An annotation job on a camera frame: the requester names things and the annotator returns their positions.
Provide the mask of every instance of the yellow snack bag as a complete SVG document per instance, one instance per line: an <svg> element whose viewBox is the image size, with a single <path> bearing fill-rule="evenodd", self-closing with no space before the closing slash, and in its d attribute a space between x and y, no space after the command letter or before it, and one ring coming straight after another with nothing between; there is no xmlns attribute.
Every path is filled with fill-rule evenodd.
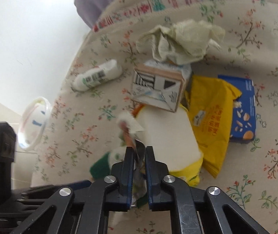
<svg viewBox="0 0 278 234"><path fill-rule="evenodd" d="M227 152L233 100L241 94L222 79L192 77L189 120L204 154L203 167L215 178Z"/></svg>

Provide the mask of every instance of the white tube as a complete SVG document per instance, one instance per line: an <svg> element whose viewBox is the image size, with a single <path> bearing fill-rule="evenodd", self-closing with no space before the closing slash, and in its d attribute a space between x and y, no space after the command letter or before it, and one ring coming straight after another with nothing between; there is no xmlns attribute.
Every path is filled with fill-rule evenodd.
<svg viewBox="0 0 278 234"><path fill-rule="evenodd" d="M109 60L83 74L77 75L72 83L72 88L77 91L87 91L100 84L118 78L122 73L123 69L121 65L116 60Z"/></svg>

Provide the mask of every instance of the barcode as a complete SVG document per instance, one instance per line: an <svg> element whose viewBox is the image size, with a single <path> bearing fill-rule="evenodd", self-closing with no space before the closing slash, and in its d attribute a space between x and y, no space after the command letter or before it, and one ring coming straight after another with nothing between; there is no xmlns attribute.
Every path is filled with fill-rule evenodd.
<svg viewBox="0 0 278 234"><path fill-rule="evenodd" d="M98 72L98 76L101 78L101 77L105 77L105 73L103 70L99 71Z"/></svg>
<svg viewBox="0 0 278 234"><path fill-rule="evenodd" d="M85 78L85 80L86 80L87 83L89 83L91 81L91 77L88 76L88 77Z"/></svg>
<svg viewBox="0 0 278 234"><path fill-rule="evenodd" d="M93 75L92 75L92 78L93 78L93 81L96 81L96 80L98 79L97 74L93 74Z"/></svg>
<svg viewBox="0 0 278 234"><path fill-rule="evenodd" d="M92 75L93 81L98 81L100 80L102 77L105 77L105 73L103 70L99 71L98 73L95 73Z"/></svg>

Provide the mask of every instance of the floral fabric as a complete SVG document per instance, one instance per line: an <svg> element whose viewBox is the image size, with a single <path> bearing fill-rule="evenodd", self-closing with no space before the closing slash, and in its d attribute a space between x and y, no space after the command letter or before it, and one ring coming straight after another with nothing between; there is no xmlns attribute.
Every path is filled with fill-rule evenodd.
<svg viewBox="0 0 278 234"><path fill-rule="evenodd" d="M158 24L192 18L226 30L222 50L210 50L192 65L198 75L251 78L255 85L256 138L229 143L218 177L205 170L199 188L216 185L272 234L278 233L278 0L116 0L96 24L66 75L37 147L32 185L96 179L120 161L116 116L133 110L133 67L151 58L135 48L138 37ZM79 73L116 59L117 80L85 93L70 84ZM170 233L169 214L147 207L131 210L109 233Z"/></svg>

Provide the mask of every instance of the cardboard box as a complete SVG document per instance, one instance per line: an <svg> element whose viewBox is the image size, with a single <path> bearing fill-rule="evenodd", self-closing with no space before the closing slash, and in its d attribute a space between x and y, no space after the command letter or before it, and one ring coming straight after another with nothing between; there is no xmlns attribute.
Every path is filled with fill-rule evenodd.
<svg viewBox="0 0 278 234"><path fill-rule="evenodd" d="M191 65L148 60L134 68L132 100L176 112L191 75Z"/></svg>
<svg viewBox="0 0 278 234"><path fill-rule="evenodd" d="M231 142L249 143L255 138L256 114L255 91L251 79L218 75L238 88L242 95L233 102L232 127L230 132Z"/></svg>

